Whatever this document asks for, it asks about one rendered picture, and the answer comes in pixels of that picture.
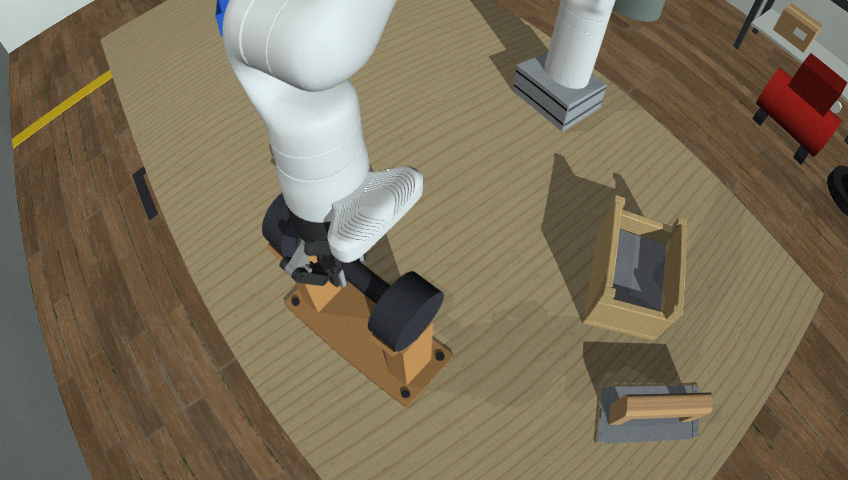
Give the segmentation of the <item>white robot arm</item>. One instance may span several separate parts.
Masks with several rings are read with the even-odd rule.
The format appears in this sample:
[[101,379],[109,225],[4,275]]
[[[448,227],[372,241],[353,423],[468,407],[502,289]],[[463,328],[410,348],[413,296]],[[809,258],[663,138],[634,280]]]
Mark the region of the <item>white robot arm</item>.
[[[224,13],[224,49],[266,126],[286,205],[331,221],[330,251],[342,262],[365,254],[423,193],[413,167],[370,171],[349,81],[396,1],[229,0]],[[561,0],[544,67],[552,80],[588,85],[614,3]]]

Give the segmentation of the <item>blue open bin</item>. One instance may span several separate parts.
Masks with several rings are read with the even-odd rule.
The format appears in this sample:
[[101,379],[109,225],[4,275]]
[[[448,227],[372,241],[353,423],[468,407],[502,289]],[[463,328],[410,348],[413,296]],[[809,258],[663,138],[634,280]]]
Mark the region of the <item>blue open bin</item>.
[[[223,17],[229,0],[217,0],[216,4],[216,20],[222,37]],[[224,13],[223,13],[224,12]],[[221,14],[220,14],[221,13]]]

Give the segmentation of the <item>black dumbbell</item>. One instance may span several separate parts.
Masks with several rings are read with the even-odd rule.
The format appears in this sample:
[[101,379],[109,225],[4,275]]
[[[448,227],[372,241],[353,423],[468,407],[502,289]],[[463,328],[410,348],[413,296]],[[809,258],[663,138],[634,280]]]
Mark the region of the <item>black dumbbell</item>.
[[[284,257],[292,257],[298,248],[297,231],[282,193],[264,216],[262,234]],[[423,333],[442,305],[444,293],[415,271],[405,273],[390,286],[358,260],[342,262],[342,267],[345,279],[376,303],[368,329],[396,352]]]

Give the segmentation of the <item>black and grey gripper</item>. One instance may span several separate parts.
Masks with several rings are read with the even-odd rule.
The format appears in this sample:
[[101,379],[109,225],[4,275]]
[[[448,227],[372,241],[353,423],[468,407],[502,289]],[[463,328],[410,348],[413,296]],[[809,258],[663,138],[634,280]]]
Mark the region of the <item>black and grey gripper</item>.
[[[287,209],[297,231],[298,248],[292,257],[281,260],[280,267],[297,283],[324,286],[329,281],[337,288],[344,288],[348,282],[342,261],[331,253],[327,238],[331,221],[307,221],[296,216],[288,206]],[[317,256],[317,262],[308,261],[308,256]]]

